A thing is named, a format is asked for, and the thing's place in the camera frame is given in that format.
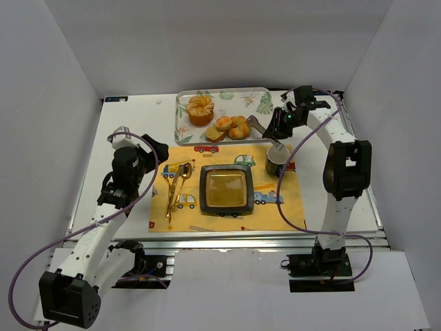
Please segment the metal serving tongs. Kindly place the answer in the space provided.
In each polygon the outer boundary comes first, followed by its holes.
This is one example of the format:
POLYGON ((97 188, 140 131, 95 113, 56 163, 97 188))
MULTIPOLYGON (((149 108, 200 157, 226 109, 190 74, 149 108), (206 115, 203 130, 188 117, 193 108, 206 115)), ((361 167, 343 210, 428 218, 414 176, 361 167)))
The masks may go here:
POLYGON ((281 143, 279 140, 273 137, 264 137, 264 133, 266 129, 259 123, 258 119, 254 115, 250 115, 247 117, 246 123, 252 129, 257 131, 261 135, 260 140, 270 142, 277 150, 281 151, 286 148, 286 145, 281 143))

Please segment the twisted ring bread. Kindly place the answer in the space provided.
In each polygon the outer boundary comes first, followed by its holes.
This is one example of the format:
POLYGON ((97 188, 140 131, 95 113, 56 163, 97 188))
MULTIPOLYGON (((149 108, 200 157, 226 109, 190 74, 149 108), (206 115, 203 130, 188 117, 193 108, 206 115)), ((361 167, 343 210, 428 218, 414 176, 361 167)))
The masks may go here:
POLYGON ((251 128, 247 123, 247 119, 244 116, 235 116, 231 118, 232 124, 230 126, 228 136, 233 140, 244 140, 251 132, 251 128))

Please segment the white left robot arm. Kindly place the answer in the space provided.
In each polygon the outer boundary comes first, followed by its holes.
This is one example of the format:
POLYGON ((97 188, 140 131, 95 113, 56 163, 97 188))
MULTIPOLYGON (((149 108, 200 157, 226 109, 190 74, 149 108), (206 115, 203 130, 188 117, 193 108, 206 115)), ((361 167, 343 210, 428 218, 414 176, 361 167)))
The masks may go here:
POLYGON ((39 280, 43 316, 53 322, 88 329, 96 321, 103 297, 126 274, 145 269, 143 246, 133 240, 111 245, 132 207, 143 197, 145 175, 157 174, 169 147, 144 134, 115 132, 112 170, 101 186, 90 224, 68 257, 39 280))

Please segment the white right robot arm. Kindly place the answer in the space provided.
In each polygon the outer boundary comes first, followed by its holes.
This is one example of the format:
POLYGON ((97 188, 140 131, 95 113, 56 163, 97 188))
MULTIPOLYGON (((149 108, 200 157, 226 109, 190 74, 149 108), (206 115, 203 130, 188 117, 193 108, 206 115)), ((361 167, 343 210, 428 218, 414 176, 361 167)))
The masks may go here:
POLYGON ((327 207, 321 230, 315 231, 316 245, 323 251, 337 252, 344 248, 352 210, 371 180, 372 146, 350 134, 337 119, 341 100, 328 93, 336 109, 327 101, 319 101, 319 89, 300 86, 281 94, 283 106, 274 109, 264 138, 286 139, 295 128, 307 126, 311 132, 293 150, 316 135, 327 149, 323 185, 327 207))

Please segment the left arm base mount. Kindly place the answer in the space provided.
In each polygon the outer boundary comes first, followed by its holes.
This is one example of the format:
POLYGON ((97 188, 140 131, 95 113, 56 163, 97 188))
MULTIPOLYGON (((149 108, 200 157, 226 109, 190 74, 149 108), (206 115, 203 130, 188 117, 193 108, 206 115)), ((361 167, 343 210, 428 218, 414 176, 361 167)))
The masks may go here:
POLYGON ((119 265, 123 266, 119 279, 125 280, 129 277, 144 277, 148 275, 164 278, 168 275, 167 268, 171 265, 171 256, 166 254, 148 254, 142 243, 135 240, 119 241, 108 247, 108 259, 121 259, 119 265))

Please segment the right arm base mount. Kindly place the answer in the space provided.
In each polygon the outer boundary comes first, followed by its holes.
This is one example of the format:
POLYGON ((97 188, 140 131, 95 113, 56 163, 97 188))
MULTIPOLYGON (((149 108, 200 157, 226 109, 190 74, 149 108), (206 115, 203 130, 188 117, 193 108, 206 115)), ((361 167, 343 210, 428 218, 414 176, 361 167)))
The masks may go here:
POLYGON ((314 245, 308 254, 290 254, 280 262, 289 274, 292 293, 353 292, 352 269, 346 248, 314 245))

